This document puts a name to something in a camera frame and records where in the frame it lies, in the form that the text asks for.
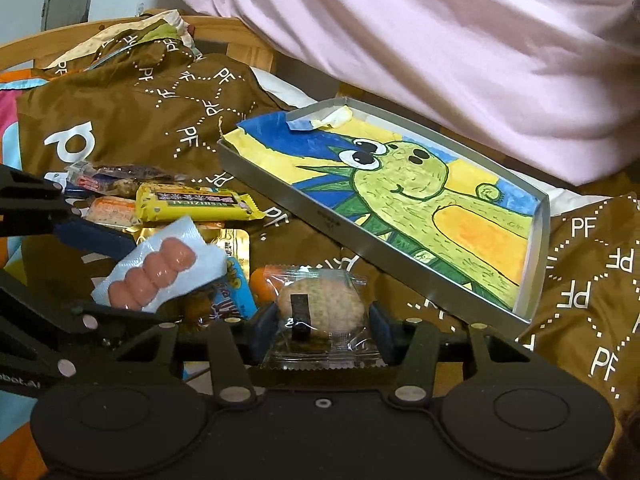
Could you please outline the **orange cracker packet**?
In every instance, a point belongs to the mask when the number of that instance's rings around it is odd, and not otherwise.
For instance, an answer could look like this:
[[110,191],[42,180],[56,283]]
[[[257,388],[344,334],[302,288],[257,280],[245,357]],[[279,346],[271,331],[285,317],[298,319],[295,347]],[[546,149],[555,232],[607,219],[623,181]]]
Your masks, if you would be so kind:
[[85,219],[101,226],[128,229],[137,226],[136,202],[129,198],[101,196],[90,205]]

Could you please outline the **blue candy packet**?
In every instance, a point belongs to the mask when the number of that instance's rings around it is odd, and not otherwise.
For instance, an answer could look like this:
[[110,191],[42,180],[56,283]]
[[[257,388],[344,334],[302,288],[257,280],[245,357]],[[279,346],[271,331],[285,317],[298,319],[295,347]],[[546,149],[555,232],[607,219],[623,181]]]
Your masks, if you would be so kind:
[[213,281],[210,290],[212,318],[242,318],[248,320],[256,312],[254,297],[238,260],[227,258],[227,272]]

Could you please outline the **dark dried meat clear packet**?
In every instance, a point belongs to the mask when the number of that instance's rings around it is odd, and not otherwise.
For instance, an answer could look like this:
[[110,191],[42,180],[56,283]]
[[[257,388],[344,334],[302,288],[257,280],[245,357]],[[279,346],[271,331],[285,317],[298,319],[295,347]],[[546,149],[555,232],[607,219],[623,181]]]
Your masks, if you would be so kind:
[[88,160],[74,162],[66,168],[67,182],[105,196],[135,198],[144,182],[175,183],[188,180],[186,174],[174,174],[154,166],[93,166]]

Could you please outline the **yellow biscuit packet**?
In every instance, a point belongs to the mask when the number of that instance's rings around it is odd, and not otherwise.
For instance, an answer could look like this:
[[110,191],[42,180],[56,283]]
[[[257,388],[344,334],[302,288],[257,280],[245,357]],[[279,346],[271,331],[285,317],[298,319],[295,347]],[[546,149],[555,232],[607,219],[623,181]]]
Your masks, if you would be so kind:
[[134,211],[143,223],[173,222],[182,217],[190,217],[194,222],[265,218],[250,194],[239,194],[228,188],[194,188],[156,182],[145,182],[139,186]]

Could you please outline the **pink sausage white packet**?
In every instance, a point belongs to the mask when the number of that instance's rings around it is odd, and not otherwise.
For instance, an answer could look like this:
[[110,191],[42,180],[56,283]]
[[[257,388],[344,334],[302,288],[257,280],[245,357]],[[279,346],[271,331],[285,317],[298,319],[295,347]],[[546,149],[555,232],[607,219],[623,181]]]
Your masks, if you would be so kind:
[[222,278],[227,254],[182,217],[140,243],[92,292],[102,306],[154,313],[166,301]]

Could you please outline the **rice cracker clear packet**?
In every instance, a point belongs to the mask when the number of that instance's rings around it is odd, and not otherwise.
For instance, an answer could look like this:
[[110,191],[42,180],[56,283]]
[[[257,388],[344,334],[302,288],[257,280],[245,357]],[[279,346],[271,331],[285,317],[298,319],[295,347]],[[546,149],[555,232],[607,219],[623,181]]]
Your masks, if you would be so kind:
[[372,339],[365,281],[342,269],[280,266],[279,329],[267,353],[272,370],[356,370],[384,364]]

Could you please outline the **navy blue white packet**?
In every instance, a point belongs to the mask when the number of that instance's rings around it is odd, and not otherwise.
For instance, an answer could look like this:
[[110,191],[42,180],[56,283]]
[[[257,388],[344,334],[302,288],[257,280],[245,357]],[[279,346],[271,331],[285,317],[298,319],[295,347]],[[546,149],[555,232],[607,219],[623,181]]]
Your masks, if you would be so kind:
[[89,198],[93,196],[93,192],[87,190],[86,188],[82,188],[76,184],[70,183],[67,180],[67,172],[47,172],[44,175],[44,178],[48,181],[57,183],[61,188],[63,194],[68,198],[78,198],[78,200],[84,200],[85,198]]

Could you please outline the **small orange tangerine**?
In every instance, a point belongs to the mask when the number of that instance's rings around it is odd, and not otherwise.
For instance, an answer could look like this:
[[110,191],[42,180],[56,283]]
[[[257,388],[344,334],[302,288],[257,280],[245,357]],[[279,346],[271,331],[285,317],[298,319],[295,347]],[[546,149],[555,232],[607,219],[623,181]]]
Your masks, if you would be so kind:
[[259,307],[277,302],[285,286],[285,275],[280,266],[261,266],[250,274],[250,291]]

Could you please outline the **grey metal tray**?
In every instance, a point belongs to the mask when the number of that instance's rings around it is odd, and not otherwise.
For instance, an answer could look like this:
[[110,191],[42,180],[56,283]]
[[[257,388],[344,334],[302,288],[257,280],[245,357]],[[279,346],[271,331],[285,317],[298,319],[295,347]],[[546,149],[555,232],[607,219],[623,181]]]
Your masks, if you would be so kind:
[[333,238],[337,243],[403,282],[424,298],[430,300],[450,314],[467,323],[482,322],[494,326],[506,336],[515,337],[526,330],[538,308],[542,283],[544,282],[544,262],[548,255],[550,204],[547,194],[536,186],[518,177],[498,162],[444,136],[443,134],[417,124],[412,120],[386,112],[373,105],[351,98],[335,98],[312,104],[285,113],[289,120],[322,119],[342,106],[352,108],[357,117],[399,133],[413,133],[426,140],[436,142],[453,151],[480,168],[489,170],[499,177],[509,180],[523,190],[532,193],[538,200],[530,230],[525,268],[513,309],[496,306],[471,289],[416,261],[390,244],[365,231],[354,222],[336,214],[307,197],[292,185],[266,174],[256,165],[240,156],[225,140],[220,138],[219,157],[229,172],[255,191],[276,204],[292,212],[318,231]]

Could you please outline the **brown PF printed blanket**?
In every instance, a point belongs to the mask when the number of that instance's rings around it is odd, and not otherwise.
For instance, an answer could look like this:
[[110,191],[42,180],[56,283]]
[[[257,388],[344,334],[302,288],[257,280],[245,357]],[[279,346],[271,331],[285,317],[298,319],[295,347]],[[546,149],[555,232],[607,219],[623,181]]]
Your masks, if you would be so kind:
[[[43,176],[74,159],[157,166],[204,184],[242,191],[215,153],[242,119],[291,100],[226,55],[162,42],[123,48],[85,65],[29,63],[1,69],[1,159]],[[521,341],[603,393],[616,418],[601,469],[639,474],[639,274],[617,269],[613,252],[639,252],[639,168],[582,185],[568,206],[553,200],[551,268],[535,321]]]

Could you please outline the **pink draped cloth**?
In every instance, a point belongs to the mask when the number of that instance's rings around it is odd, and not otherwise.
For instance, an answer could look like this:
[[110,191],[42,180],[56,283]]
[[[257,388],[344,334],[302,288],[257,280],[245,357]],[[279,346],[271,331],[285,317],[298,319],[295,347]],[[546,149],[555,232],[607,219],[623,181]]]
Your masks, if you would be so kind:
[[639,0],[182,0],[563,181],[639,157]]

